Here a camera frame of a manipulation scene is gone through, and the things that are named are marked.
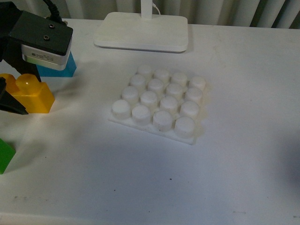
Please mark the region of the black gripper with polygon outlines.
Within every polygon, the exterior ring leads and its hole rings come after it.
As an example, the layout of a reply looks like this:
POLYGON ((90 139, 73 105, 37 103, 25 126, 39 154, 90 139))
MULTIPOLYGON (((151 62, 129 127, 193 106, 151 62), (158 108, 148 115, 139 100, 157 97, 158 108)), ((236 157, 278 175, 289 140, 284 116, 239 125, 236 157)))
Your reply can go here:
MULTIPOLYGON (((9 35, 21 17, 21 10, 11 2, 0 4, 0 60, 15 68, 21 75, 34 75, 39 82, 41 78, 36 64, 23 60, 21 44, 9 35)), ((6 80, 0 78, 0 110, 20 115, 27 115, 26 108, 6 91, 6 80)))

